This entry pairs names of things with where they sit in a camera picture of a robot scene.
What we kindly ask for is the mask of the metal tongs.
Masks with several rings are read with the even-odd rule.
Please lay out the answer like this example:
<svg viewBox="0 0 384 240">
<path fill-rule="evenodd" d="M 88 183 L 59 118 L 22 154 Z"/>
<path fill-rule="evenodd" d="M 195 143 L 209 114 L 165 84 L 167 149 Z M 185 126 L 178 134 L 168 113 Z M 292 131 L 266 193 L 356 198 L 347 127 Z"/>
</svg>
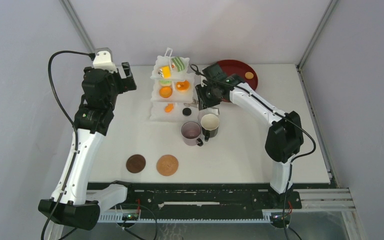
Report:
<svg viewBox="0 0 384 240">
<path fill-rule="evenodd" d="M 199 101 L 197 99 L 192 99 L 192 102 L 190 103 L 184 103 L 183 104 L 186 108 L 196 108 L 199 109 Z"/>
</svg>

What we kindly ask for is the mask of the orange donut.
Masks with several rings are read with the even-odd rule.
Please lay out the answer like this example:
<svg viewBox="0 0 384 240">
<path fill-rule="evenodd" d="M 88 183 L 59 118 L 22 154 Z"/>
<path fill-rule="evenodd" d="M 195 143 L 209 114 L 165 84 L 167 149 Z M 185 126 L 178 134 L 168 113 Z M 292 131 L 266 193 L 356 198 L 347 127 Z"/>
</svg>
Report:
<svg viewBox="0 0 384 240">
<path fill-rule="evenodd" d="M 190 82 L 188 80 L 177 81 L 175 83 L 175 89 L 180 93 L 186 93 L 190 89 Z"/>
</svg>

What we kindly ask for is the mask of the red round tray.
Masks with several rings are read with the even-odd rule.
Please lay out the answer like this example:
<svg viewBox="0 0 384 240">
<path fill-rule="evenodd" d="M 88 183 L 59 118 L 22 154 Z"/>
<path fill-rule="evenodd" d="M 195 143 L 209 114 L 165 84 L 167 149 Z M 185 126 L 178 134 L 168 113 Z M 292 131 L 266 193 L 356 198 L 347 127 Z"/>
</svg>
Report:
<svg viewBox="0 0 384 240">
<path fill-rule="evenodd" d="M 233 60 L 233 59 L 225 59 L 225 60 L 219 60 L 216 62 L 217 65 L 219 65 L 220 69 L 225 73 L 227 77 L 233 74 L 237 74 L 240 76 L 248 85 L 255 91 L 258 87 L 258 76 L 254 69 L 239 60 Z M 246 72 L 252 72 L 254 74 L 253 79 L 246 79 L 245 73 Z"/>
</svg>

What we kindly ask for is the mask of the black mug white inside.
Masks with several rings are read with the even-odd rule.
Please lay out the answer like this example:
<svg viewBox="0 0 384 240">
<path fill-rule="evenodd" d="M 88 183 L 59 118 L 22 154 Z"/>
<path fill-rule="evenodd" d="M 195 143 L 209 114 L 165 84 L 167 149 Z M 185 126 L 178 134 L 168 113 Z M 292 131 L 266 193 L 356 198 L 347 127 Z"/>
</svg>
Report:
<svg viewBox="0 0 384 240">
<path fill-rule="evenodd" d="M 205 114 L 200 120 L 200 125 L 204 141 L 208 142 L 210 138 L 218 134 L 220 119 L 215 114 Z"/>
</svg>

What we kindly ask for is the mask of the black cookie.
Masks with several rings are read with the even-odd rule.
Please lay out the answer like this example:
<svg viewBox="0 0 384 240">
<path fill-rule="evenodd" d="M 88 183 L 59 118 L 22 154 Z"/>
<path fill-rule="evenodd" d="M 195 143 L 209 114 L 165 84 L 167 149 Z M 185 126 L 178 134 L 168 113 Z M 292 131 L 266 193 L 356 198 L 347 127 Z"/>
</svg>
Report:
<svg viewBox="0 0 384 240">
<path fill-rule="evenodd" d="M 185 117 L 188 117 L 192 114 L 192 110 L 189 108 L 189 107 L 185 107 L 183 110 L 182 110 L 182 115 L 185 116 Z"/>
</svg>

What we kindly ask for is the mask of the green donut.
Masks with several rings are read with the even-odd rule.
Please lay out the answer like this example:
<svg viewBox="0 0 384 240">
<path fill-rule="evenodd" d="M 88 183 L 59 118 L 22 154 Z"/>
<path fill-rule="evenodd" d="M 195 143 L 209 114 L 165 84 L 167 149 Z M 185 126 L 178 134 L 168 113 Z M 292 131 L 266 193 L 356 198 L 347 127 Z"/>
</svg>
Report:
<svg viewBox="0 0 384 240">
<path fill-rule="evenodd" d="M 158 82 L 162 87 L 170 87 L 172 85 L 170 80 L 159 80 Z"/>
</svg>

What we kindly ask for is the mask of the white tiered dessert stand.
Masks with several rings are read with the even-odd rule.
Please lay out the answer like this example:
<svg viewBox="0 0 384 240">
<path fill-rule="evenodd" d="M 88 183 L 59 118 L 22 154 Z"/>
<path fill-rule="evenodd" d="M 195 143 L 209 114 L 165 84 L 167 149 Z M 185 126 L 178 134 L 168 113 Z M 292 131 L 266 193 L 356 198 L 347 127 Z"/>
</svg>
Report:
<svg viewBox="0 0 384 240">
<path fill-rule="evenodd" d="M 171 67 L 171 58 L 180 57 L 184 64 L 185 70 L 181 72 L 176 72 Z M 164 55 L 158 55 L 153 66 L 153 70 L 151 72 L 150 79 L 153 81 L 153 89 L 151 93 L 151 109 L 150 109 L 150 117 L 149 120 L 152 122 L 166 122 L 166 123 L 180 123 L 180 122 L 189 122 L 189 121 L 197 121 L 199 110 L 194 107 L 189 107 L 192 111 L 190 116 L 183 116 L 182 110 L 186 108 L 184 103 L 191 103 L 195 95 L 195 75 L 188 72 L 190 59 L 188 57 L 175 56 L 173 55 L 173 49 L 168 47 L 164 53 Z M 171 68 L 171 77 L 167 79 L 163 79 L 159 74 L 159 68 L 163 66 L 170 66 Z M 169 98 L 163 98 L 159 95 L 159 90 L 162 87 L 159 84 L 160 80 L 171 81 L 171 88 L 173 93 Z M 176 82 L 183 81 L 190 82 L 190 88 L 187 92 L 178 92 L 175 88 Z M 166 113 L 165 107 L 167 104 L 174 104 L 174 109 Z"/>
</svg>

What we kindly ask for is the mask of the green striped cake slice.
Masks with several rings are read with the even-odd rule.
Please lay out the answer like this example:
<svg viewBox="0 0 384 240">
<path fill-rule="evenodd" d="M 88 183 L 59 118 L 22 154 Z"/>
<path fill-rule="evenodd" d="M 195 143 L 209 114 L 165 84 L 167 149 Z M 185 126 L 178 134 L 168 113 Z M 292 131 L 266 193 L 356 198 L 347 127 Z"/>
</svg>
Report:
<svg viewBox="0 0 384 240">
<path fill-rule="evenodd" d="M 170 59 L 170 62 L 171 62 L 171 64 L 170 64 L 171 68 L 176 72 L 182 72 L 186 69 L 186 66 L 185 66 L 183 60 L 178 56 L 172 57 Z"/>
</svg>

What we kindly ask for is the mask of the yellow cake slice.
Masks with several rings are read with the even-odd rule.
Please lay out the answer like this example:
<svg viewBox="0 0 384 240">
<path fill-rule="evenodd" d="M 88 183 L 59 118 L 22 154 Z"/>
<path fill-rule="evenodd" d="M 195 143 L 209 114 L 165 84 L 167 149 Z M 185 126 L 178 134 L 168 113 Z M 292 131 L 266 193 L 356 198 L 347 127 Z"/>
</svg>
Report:
<svg viewBox="0 0 384 240">
<path fill-rule="evenodd" d="M 168 79 L 171 77 L 171 67 L 169 65 L 162 66 L 158 69 L 158 74 L 163 78 L 163 79 Z"/>
</svg>

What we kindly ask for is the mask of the purple mug black handle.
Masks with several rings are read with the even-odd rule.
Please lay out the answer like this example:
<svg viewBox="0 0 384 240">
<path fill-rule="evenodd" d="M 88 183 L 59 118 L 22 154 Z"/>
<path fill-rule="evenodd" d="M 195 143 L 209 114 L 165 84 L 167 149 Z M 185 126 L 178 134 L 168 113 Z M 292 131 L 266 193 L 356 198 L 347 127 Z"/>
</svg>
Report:
<svg viewBox="0 0 384 240">
<path fill-rule="evenodd" d="M 201 126 L 194 121 L 188 121 L 181 127 L 181 135 L 184 143 L 188 146 L 203 146 L 204 142 L 201 139 Z"/>
</svg>

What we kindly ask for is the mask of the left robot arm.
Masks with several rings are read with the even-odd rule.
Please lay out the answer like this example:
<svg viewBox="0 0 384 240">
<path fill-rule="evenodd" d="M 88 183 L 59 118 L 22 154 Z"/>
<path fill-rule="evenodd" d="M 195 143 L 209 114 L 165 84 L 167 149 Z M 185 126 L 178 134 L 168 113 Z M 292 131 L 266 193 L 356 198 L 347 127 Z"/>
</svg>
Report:
<svg viewBox="0 0 384 240">
<path fill-rule="evenodd" d="M 137 89 L 130 64 L 123 62 L 121 70 L 125 77 L 121 77 L 118 67 L 108 63 L 97 63 L 83 70 L 84 94 L 70 121 L 72 142 L 63 172 L 51 196 L 38 204 L 38 211 L 48 222 L 92 230 L 100 215 L 113 206 L 120 204 L 129 209 L 136 203 L 136 194 L 119 183 L 87 195 L 92 167 L 114 118 L 117 97 Z"/>
</svg>

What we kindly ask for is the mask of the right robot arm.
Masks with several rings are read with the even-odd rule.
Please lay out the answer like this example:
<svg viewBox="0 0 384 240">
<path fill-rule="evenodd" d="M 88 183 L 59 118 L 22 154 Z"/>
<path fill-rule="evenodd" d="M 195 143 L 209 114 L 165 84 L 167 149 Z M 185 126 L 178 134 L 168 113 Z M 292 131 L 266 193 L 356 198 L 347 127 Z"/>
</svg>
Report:
<svg viewBox="0 0 384 240">
<path fill-rule="evenodd" d="M 292 187 L 292 161 L 304 143 L 299 114 L 276 108 L 256 93 L 241 76 L 236 73 L 227 75 L 217 63 L 202 71 L 195 64 L 191 64 L 190 68 L 202 77 L 201 84 L 195 87 L 200 110 L 215 107 L 226 100 L 267 125 L 264 148 L 274 161 L 269 203 L 275 208 L 282 208 L 289 201 L 287 191 Z"/>
</svg>

